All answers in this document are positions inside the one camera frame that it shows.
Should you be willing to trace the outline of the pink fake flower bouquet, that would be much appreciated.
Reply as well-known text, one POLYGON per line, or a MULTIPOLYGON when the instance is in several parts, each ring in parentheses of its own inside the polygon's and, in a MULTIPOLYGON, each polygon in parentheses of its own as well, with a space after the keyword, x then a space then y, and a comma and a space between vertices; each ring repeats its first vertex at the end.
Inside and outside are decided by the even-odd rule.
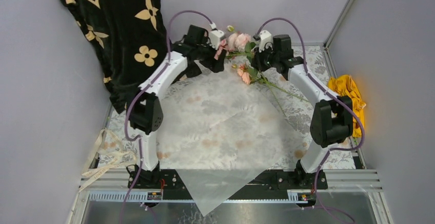
POLYGON ((277 89, 299 100, 308 101, 300 95, 286 91, 277 84, 269 81, 261 70, 258 70, 253 66, 256 43, 252 40, 249 34, 236 31, 232 25, 228 25, 226 31, 229 35, 221 40, 217 52, 214 55, 215 60, 218 60, 219 57, 224 57, 225 59, 235 59, 236 57, 245 58, 246 61, 244 63, 232 64, 232 68, 236 70, 237 74, 245 84, 250 85, 257 83, 266 86, 270 93, 272 93, 276 103, 279 103, 279 100, 273 93, 272 89, 277 89))

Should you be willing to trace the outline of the white translucent wrapping paper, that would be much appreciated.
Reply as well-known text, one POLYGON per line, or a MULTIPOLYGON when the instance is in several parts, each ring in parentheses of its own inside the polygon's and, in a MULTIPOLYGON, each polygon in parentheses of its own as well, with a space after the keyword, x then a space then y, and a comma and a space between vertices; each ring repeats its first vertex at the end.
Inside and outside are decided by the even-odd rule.
POLYGON ((202 215, 303 143, 282 112, 233 70, 177 82, 161 104, 160 167, 177 171, 202 215))

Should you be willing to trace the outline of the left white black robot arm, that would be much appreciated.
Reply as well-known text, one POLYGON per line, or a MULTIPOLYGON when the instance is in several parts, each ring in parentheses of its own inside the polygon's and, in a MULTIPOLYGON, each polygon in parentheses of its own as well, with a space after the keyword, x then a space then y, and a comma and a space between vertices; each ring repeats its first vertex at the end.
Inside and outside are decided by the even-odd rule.
POLYGON ((136 95, 127 102, 125 127, 145 133, 145 136, 136 136, 140 157, 137 166, 141 173, 139 181, 148 189, 159 183, 159 175, 155 170, 159 166, 156 136, 164 119, 161 97, 188 68, 195 66, 196 60, 214 73, 224 70, 226 50, 221 49, 221 46, 226 35, 214 24, 211 27, 211 30, 206 30, 191 25, 181 40, 172 43, 168 39, 168 53, 163 62, 138 86, 136 95))

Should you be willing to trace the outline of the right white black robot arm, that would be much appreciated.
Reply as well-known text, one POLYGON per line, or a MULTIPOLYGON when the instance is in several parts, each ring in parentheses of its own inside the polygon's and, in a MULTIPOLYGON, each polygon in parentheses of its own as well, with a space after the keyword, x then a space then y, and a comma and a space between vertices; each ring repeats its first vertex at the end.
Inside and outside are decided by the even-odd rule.
POLYGON ((272 36, 264 30, 254 37, 254 69, 274 68, 284 79, 297 87, 313 106, 310 123, 312 142, 306 154, 298 160, 291 176, 301 189, 309 188, 318 179, 330 154, 353 133, 352 100, 339 96, 309 70, 304 56, 294 56, 291 38, 287 34, 272 36))

